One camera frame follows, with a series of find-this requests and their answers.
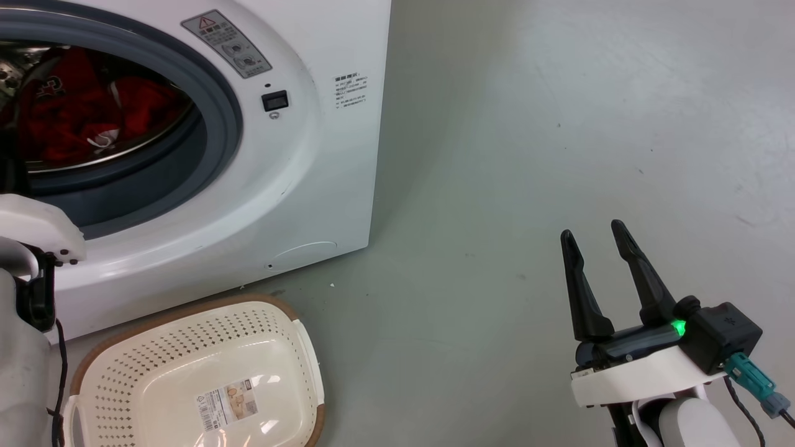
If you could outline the cream perforated laundry basket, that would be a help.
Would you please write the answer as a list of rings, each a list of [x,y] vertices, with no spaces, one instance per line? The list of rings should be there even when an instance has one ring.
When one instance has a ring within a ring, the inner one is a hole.
[[[258,414],[205,432],[197,395],[255,380]],[[325,392],[312,340],[278,298],[167,312],[93,348],[63,408],[65,447],[316,447]]]

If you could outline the grey warning sticker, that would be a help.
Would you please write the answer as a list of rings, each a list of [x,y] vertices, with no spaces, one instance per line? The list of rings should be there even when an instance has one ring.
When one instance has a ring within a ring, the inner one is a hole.
[[[206,43],[243,79],[273,69],[264,54],[218,9],[183,20],[181,26]]]

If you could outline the red clothing with white print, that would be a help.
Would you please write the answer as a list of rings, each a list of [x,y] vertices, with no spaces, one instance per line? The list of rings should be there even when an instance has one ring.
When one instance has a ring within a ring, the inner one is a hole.
[[[159,138],[193,102],[139,63],[83,47],[52,47],[0,111],[25,161],[81,165]]]

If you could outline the white front-load washing machine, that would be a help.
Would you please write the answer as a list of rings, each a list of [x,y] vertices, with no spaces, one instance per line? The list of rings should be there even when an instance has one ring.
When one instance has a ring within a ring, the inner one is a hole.
[[[193,102],[107,158],[26,162],[79,227],[56,269],[66,339],[366,247],[391,0],[0,0],[0,91],[52,47],[116,55]],[[181,22],[218,9],[273,66],[243,79]],[[290,106],[261,96],[287,90]]]

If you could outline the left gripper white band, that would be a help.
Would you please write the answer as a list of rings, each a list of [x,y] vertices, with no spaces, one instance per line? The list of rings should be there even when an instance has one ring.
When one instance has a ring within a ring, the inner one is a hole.
[[[27,162],[20,105],[22,82],[0,91],[0,266],[38,266],[37,253],[76,265],[87,258],[83,233],[59,207],[26,196]]]

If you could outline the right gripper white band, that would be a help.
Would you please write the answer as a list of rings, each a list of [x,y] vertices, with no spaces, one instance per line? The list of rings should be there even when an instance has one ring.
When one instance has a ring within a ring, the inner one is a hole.
[[[611,221],[620,257],[638,292],[643,325],[614,333],[584,273],[584,258],[566,229],[560,234],[573,333],[579,345],[571,390],[579,407],[631,404],[708,384],[725,373],[705,374],[681,349],[685,323],[674,320],[676,301],[621,220]]]

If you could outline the paper label with barcode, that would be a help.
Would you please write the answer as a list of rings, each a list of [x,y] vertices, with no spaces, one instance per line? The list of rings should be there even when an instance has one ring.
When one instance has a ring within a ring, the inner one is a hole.
[[[225,428],[258,414],[255,380],[250,378],[199,394],[194,402],[205,432]]]

